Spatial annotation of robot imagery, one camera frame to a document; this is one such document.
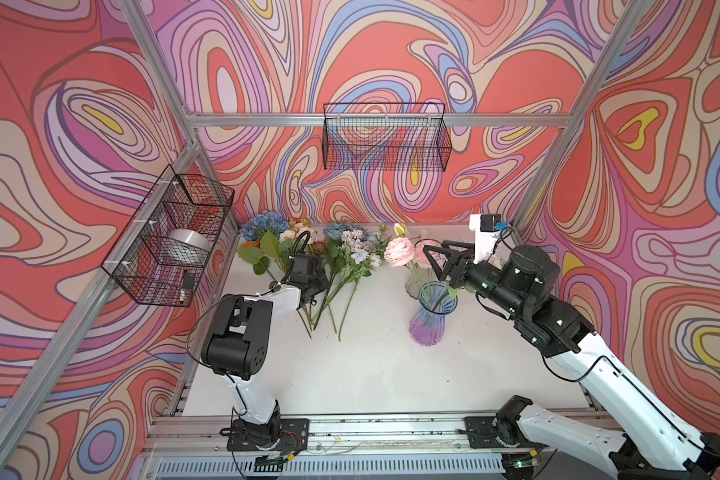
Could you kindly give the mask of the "pastel mixed flower bouquet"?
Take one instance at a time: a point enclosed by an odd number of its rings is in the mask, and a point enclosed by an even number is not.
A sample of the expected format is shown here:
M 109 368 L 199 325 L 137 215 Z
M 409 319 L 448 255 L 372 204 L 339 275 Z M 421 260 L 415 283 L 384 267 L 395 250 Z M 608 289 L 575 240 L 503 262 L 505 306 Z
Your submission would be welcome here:
M 328 315 L 332 328 L 337 338 L 340 339 L 348 307 L 345 308 L 342 319 L 337 322 L 331 312 L 331 303 L 347 286 L 351 287 L 350 297 L 353 297 L 359 282 L 370 277 L 380 268 L 383 250 L 378 252 L 368 252 L 364 249 L 352 251 L 346 244 L 326 241 L 325 238 L 324 241 L 327 244 L 327 250 L 321 252 L 321 256 L 330 286 L 320 299 L 319 306 L 310 320 L 310 327 L 312 331 L 315 331 L 319 327 L 322 317 Z

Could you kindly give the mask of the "pink peony flower stem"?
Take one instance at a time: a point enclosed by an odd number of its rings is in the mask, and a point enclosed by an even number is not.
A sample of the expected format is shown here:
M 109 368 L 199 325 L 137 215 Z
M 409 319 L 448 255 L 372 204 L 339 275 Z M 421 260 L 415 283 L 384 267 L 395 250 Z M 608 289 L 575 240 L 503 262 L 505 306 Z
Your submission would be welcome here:
M 418 265 L 428 271 L 427 283 L 435 281 L 436 276 L 434 271 L 422 253 L 422 249 L 426 245 L 441 245 L 441 242 L 431 238 L 412 240 L 408 236 L 406 226 L 401 223 L 395 223 L 392 230 L 394 235 L 387 244 L 384 252 L 384 260 L 386 263 L 391 267 L 405 267 L 407 270 L 410 266 Z

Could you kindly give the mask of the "cream peach rose bunch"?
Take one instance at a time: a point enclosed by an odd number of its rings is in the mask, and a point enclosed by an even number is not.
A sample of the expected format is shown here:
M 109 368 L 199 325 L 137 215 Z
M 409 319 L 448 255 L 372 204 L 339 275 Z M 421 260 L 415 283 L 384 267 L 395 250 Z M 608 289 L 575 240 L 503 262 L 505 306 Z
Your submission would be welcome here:
M 281 246 L 296 247 L 297 250 L 318 254 L 327 250 L 327 244 L 320 233 L 306 220 L 293 221 L 279 234 Z

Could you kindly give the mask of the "blue hydrangea flower stem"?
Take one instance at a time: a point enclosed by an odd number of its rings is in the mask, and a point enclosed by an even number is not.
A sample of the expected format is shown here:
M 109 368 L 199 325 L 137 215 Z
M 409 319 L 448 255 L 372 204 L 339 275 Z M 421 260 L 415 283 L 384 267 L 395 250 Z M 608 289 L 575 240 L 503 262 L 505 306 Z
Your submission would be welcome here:
M 288 229 L 288 221 L 279 212 L 263 211 L 245 222 L 241 227 L 241 233 L 247 242 L 256 242 L 267 232 L 278 237 Z

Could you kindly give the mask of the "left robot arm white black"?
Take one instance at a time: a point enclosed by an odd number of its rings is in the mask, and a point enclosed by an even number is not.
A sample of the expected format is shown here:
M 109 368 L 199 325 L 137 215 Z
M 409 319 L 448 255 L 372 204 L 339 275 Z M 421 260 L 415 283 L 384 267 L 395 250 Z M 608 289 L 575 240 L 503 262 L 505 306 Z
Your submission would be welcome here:
M 238 418 L 251 429 L 281 430 L 275 397 L 254 376 L 262 369 L 272 322 L 313 302 L 329 281 L 314 254 L 296 253 L 284 277 L 262 294 L 227 294 L 216 307 L 200 348 L 201 363 L 227 379 L 238 394 Z

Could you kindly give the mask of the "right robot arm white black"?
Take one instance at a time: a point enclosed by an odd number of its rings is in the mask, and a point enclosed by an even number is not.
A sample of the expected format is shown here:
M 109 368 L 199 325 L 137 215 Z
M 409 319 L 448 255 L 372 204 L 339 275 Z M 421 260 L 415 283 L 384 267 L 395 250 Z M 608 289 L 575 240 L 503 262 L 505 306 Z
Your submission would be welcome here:
M 619 425 L 596 428 L 515 395 L 496 413 L 497 442 L 543 444 L 614 479 L 710 479 L 720 467 L 720 435 L 683 420 L 613 353 L 593 324 L 552 295 L 559 266 L 539 247 L 520 245 L 498 268 L 474 246 L 446 241 L 423 253 L 438 279 L 472 291 L 488 312 L 512 322 L 555 377 L 581 385 Z

